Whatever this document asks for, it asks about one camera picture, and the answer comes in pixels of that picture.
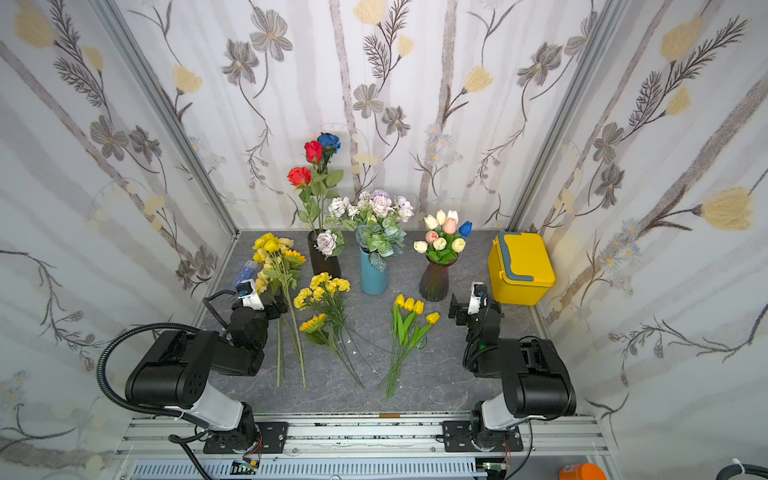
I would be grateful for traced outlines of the single yellow marigold stem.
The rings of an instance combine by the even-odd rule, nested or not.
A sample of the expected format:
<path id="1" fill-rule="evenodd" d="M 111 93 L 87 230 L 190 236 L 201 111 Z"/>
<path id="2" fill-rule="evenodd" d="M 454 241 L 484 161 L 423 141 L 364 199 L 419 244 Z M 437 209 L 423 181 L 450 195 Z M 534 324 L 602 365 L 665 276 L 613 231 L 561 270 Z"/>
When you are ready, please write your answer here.
<path id="1" fill-rule="evenodd" d="M 350 283 L 345 279 L 332 277 L 327 282 L 327 286 L 331 290 L 331 333 L 334 340 L 335 351 L 346 371 L 354 379 L 356 386 L 364 389 L 365 386 L 353 364 L 354 348 L 356 347 L 356 344 L 352 337 L 352 331 L 347 326 L 347 316 L 345 311 L 346 293 L 350 290 Z"/>

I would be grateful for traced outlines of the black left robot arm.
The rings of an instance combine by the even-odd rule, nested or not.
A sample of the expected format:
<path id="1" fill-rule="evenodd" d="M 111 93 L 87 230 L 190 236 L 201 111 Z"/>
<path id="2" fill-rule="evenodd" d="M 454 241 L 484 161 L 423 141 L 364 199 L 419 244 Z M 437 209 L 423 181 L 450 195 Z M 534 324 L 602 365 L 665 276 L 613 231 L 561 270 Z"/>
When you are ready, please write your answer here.
<path id="1" fill-rule="evenodd" d="M 203 300 L 222 333 L 170 322 L 140 325 L 104 348 L 96 381 L 102 393 L 125 410 L 198 427 L 192 438 L 203 441 L 206 454 L 280 454 L 287 423 L 256 421 L 250 405 L 223 394 L 210 384 L 209 376 L 213 372 L 255 376 L 265 358 L 269 325 L 287 312 L 288 305 L 281 294 L 259 293 L 252 281 L 227 293 L 234 299 L 228 319 L 221 318 L 210 297 Z M 159 335 L 118 394 L 107 378 L 108 360 L 120 344 L 149 331 Z"/>

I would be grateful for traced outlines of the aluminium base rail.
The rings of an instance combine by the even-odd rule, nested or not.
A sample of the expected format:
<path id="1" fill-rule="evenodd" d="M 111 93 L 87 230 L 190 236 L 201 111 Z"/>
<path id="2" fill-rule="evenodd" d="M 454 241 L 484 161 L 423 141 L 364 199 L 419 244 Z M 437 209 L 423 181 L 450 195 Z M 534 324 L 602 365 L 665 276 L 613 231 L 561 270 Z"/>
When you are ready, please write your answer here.
<path id="1" fill-rule="evenodd" d="M 258 414 L 248 454 L 188 444 L 213 479 L 555 479 L 590 463 L 619 478 L 589 416 L 531 421 L 481 438 L 467 412 Z"/>

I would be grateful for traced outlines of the yellow marigold bouquet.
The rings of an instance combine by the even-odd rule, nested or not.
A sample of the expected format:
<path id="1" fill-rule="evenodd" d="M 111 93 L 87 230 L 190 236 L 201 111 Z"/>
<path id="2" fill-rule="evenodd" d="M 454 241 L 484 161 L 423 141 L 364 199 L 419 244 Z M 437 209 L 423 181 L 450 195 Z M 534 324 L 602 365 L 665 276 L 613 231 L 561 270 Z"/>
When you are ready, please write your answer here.
<path id="1" fill-rule="evenodd" d="M 362 191 L 355 201 L 334 198 L 323 211 L 323 226 L 314 247 L 326 258 L 338 256 L 344 247 L 342 233 L 352 232 L 371 266 L 384 272 L 387 261 L 402 253 L 403 225 L 414 213 L 414 206 L 404 196 L 391 196 L 381 189 Z"/>

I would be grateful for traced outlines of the small sunflower stem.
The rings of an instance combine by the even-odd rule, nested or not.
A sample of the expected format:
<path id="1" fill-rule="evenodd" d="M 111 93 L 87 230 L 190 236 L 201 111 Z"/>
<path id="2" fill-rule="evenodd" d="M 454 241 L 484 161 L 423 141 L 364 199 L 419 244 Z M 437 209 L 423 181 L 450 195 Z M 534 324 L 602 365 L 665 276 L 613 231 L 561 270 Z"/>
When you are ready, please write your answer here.
<path id="1" fill-rule="evenodd" d="M 336 336 L 327 314 L 314 315 L 310 320 L 304 322 L 299 330 L 305 334 L 311 343 L 327 346 L 331 353 L 339 354 Z"/>

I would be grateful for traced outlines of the dark glass vase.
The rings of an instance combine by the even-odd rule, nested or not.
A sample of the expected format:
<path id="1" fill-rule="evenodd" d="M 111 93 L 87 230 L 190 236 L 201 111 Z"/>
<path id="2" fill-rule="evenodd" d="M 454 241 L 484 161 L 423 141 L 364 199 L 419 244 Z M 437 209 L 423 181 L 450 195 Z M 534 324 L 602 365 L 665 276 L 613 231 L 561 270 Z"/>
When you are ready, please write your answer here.
<path id="1" fill-rule="evenodd" d="M 447 296 L 450 289 L 450 266 L 429 261 L 419 283 L 420 295 L 425 300 L 439 302 Z"/>

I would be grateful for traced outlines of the black vase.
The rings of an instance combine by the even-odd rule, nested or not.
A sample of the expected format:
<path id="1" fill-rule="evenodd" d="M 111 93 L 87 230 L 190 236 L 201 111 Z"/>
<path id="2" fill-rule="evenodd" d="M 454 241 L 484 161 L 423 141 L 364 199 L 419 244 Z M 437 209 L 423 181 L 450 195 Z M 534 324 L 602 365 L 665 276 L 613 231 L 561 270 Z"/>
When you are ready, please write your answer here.
<path id="1" fill-rule="evenodd" d="M 314 230 L 308 233 L 307 240 L 313 273 L 328 273 L 332 277 L 340 277 L 338 250 L 342 243 L 338 235 L 330 230 Z"/>

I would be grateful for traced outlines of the yellow tulip stem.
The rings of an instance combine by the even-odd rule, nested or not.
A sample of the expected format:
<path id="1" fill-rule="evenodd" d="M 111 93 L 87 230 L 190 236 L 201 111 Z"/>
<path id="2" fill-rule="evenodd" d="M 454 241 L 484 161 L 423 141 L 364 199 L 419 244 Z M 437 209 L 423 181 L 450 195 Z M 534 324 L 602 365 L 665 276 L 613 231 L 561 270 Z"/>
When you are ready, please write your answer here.
<path id="1" fill-rule="evenodd" d="M 416 299 L 415 299 L 414 312 L 415 312 L 415 319 L 414 319 L 414 321 L 412 323 L 412 326 L 411 326 L 410 344 L 411 344 L 411 342 L 412 342 L 416 332 L 418 331 L 418 329 L 420 327 L 419 322 L 420 322 L 421 317 L 423 316 L 423 313 L 424 313 L 424 304 L 421 301 L 417 301 Z"/>
<path id="2" fill-rule="evenodd" d="M 410 344 L 410 336 L 411 336 L 411 326 L 415 319 L 415 299 L 414 298 L 406 298 L 405 297 L 405 304 L 402 307 L 402 322 L 401 322 L 401 329 L 400 329 L 400 342 L 401 342 L 401 349 L 400 349 L 400 360 L 399 360 L 399 368 L 396 372 L 396 379 L 397 382 L 399 380 L 400 370 L 402 368 L 402 363 L 404 362 L 405 357 L 407 356 L 407 353 L 409 351 L 409 344 Z"/>
<path id="3" fill-rule="evenodd" d="M 417 349 L 420 345 L 422 345 L 422 344 L 424 344 L 426 342 L 426 337 L 427 337 L 428 332 L 439 322 L 440 318 L 441 318 L 441 316 L 440 316 L 440 314 L 438 312 L 432 312 L 432 313 L 426 314 L 425 316 L 421 317 L 421 320 L 419 322 L 420 327 L 419 327 L 418 331 L 416 332 L 416 334 L 415 334 L 411 344 L 409 345 L 409 351 L 407 353 L 407 356 L 404 359 L 404 362 L 405 362 L 406 358 L 408 357 L 408 355 L 410 354 L 410 352 L 412 350 Z M 387 375 L 385 376 L 385 378 L 378 385 L 379 388 L 384 387 L 385 391 L 386 391 L 386 386 L 384 384 L 384 381 L 385 381 Z"/>
<path id="4" fill-rule="evenodd" d="M 399 368 L 399 360 L 400 360 L 400 349 L 401 349 L 401 342 L 400 342 L 400 325 L 402 322 L 402 307 L 405 304 L 405 297 L 403 294 L 399 294 L 392 307 L 392 335 L 393 335 L 393 341 L 392 341 L 392 357 L 391 357 L 391 363 L 390 363 L 390 371 L 384 381 L 384 384 L 386 386 L 386 397 L 392 398 L 394 395 L 395 386 L 397 383 L 397 369 Z"/>

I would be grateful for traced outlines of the red rose bouquet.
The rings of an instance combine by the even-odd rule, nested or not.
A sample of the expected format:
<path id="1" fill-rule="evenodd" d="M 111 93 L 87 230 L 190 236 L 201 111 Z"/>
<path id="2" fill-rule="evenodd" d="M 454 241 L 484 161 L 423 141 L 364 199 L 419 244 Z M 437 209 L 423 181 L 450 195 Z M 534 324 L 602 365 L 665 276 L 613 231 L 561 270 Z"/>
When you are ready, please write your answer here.
<path id="1" fill-rule="evenodd" d="M 287 179 L 298 192 L 303 209 L 298 217 L 311 231 L 320 233 L 326 229 L 329 212 L 327 206 L 339 198 L 335 190 L 343 179 L 341 170 L 330 170 L 331 158 L 340 150 L 340 138 L 331 133 L 322 132 L 316 140 L 304 144 L 304 167 L 292 168 Z"/>

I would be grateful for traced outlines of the mixed tulip sunflower bouquet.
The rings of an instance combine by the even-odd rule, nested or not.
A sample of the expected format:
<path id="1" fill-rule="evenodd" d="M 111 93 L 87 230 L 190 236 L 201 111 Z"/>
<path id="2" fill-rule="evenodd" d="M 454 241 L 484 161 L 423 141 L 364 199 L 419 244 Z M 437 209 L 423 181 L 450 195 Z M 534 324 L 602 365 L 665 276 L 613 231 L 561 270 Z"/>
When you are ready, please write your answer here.
<path id="1" fill-rule="evenodd" d="M 466 248 L 467 238 L 473 229 L 472 222 L 460 222 L 455 210 L 438 210 L 434 215 L 426 216 L 424 224 L 428 231 L 423 240 L 414 242 L 414 250 L 433 264 L 454 264 Z"/>

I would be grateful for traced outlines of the teal vase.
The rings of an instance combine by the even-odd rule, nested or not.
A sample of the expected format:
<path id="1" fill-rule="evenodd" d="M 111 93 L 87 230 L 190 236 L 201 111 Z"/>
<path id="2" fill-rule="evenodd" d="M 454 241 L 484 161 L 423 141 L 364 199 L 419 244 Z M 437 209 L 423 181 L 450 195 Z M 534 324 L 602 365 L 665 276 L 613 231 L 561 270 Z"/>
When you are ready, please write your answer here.
<path id="1" fill-rule="evenodd" d="M 388 287 L 388 273 L 380 271 L 371 263 L 371 254 L 360 250 L 360 287 L 371 296 L 382 294 Z"/>

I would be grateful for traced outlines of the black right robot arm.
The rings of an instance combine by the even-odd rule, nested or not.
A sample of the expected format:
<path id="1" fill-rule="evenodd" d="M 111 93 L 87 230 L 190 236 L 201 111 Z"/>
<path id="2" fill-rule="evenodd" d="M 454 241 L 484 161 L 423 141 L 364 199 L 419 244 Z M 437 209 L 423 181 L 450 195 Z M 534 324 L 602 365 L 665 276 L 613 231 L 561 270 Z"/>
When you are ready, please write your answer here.
<path id="1" fill-rule="evenodd" d="M 467 302 L 452 295 L 448 316 L 467 328 L 463 368 L 477 378 L 499 379 L 502 391 L 478 402 L 467 420 L 442 423 L 446 452 L 521 451 L 521 424 L 575 413 L 575 389 L 554 343 L 531 335 L 501 337 L 501 305 L 485 284 L 473 283 Z"/>

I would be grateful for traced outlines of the yellow rose bunch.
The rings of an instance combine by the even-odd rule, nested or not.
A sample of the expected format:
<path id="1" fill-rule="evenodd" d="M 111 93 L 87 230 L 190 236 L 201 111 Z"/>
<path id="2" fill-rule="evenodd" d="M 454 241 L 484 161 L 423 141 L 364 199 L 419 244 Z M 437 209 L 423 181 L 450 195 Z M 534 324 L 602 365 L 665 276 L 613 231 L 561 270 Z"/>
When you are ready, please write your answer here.
<path id="1" fill-rule="evenodd" d="M 291 293 L 298 286 L 301 268 L 306 262 L 303 254 L 293 248 L 294 241 L 290 238 L 277 237 L 268 232 L 258 238 L 253 245 L 253 261 L 261 266 L 255 284 L 259 296 L 269 293 L 282 294 L 288 306 L 289 320 L 283 323 L 289 327 L 289 338 L 295 348 L 301 373 L 301 384 L 307 387 L 303 345 L 300 340 L 299 326 Z"/>

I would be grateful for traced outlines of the yellow poppy flower stem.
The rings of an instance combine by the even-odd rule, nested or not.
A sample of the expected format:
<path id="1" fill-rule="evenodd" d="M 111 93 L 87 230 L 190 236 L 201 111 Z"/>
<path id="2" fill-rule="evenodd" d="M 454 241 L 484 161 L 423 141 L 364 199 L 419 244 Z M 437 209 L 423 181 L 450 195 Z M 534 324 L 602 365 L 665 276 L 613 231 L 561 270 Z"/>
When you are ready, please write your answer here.
<path id="1" fill-rule="evenodd" d="M 275 321 L 277 330 L 277 348 L 276 348 L 276 387 L 280 388 L 283 379 L 283 356 L 284 356 L 284 340 L 283 340 L 283 317 Z"/>

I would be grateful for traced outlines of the orange object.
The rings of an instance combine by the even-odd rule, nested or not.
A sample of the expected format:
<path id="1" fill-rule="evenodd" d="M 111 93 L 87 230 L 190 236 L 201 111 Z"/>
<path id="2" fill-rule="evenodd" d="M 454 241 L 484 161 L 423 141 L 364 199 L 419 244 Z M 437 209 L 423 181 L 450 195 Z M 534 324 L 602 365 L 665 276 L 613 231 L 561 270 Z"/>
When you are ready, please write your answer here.
<path id="1" fill-rule="evenodd" d="M 581 463 L 563 467 L 558 474 L 559 480 L 606 480 L 606 473 L 593 463 Z"/>

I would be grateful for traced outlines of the yellow lidded box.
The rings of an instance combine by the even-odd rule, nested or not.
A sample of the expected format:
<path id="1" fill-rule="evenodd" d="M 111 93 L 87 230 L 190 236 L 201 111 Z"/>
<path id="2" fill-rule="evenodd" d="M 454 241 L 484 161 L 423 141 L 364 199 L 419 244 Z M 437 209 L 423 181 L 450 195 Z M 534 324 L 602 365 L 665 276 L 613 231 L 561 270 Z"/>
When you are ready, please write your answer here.
<path id="1" fill-rule="evenodd" d="M 544 241 L 535 233 L 499 232 L 488 267 L 492 296 L 501 304 L 533 306 L 556 281 Z"/>

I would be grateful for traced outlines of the blue pill organizer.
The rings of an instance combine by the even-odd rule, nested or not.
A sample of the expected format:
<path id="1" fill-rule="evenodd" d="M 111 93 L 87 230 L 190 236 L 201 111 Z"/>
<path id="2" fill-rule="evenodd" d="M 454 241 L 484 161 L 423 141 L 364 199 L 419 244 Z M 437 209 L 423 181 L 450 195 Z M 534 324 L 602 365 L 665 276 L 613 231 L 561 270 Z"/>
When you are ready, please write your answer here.
<path id="1" fill-rule="evenodd" d="M 240 283 L 252 279 L 258 266 L 259 264 L 257 262 L 253 260 L 247 260 L 236 275 L 232 286 L 237 287 Z"/>

